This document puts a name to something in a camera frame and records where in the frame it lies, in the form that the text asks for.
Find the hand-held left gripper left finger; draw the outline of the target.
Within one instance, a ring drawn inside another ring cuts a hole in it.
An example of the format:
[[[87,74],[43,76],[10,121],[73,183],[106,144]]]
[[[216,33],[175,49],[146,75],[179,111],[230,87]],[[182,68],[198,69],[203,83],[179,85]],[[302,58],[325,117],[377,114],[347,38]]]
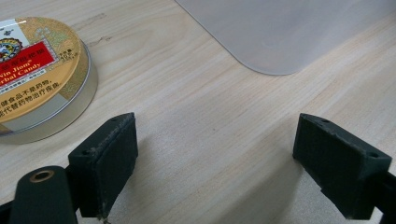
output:
[[[109,119],[68,155],[74,206],[83,217],[109,216],[137,157],[134,113]]]

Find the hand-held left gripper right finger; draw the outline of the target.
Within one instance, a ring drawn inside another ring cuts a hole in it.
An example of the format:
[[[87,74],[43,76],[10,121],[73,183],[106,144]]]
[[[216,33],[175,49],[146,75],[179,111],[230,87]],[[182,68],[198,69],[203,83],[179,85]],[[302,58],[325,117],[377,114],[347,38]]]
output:
[[[392,218],[392,157],[333,122],[299,117],[292,156],[347,219]]]

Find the clear plastic storage box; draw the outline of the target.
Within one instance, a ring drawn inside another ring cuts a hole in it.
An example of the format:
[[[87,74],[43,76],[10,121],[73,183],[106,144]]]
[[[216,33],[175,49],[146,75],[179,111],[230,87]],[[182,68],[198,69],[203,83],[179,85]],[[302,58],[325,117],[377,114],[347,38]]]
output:
[[[396,0],[175,0],[235,59],[266,75],[301,71],[396,12]]]

